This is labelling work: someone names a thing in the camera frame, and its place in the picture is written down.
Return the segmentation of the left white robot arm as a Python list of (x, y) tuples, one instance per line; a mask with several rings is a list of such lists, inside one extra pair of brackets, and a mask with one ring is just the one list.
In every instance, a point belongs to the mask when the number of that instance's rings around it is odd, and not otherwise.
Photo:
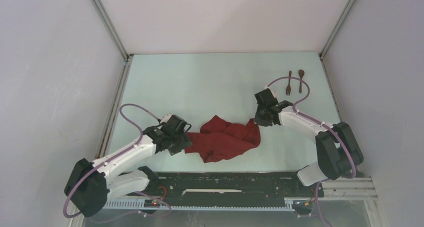
[(147, 127), (139, 137), (112, 154), (93, 161), (77, 161), (64, 188), (63, 215), (69, 219), (80, 214), (92, 217), (116, 198), (135, 192), (156, 193), (158, 176), (150, 168), (127, 170), (159, 152), (181, 152), (191, 145), (187, 133), (190, 128), (191, 124), (184, 120), (170, 119)]

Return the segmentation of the red cloth napkin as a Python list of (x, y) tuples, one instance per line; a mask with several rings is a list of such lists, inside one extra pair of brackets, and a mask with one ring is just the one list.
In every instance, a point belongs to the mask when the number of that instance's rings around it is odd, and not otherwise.
[(188, 132), (192, 145), (185, 154), (198, 154), (204, 163), (230, 160), (257, 148), (261, 143), (260, 127), (251, 118), (246, 124), (228, 122), (215, 115), (198, 132)]

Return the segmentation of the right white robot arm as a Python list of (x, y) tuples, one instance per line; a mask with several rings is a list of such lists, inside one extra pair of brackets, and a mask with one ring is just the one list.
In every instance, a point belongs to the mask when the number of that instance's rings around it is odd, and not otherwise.
[(316, 148), (317, 161), (298, 170), (291, 181), (291, 191), (304, 196), (311, 185), (340, 177), (353, 179), (364, 156), (351, 127), (345, 122), (316, 122), (293, 110), (291, 102), (276, 99), (258, 100), (254, 122), (263, 127), (289, 127), (310, 139)]

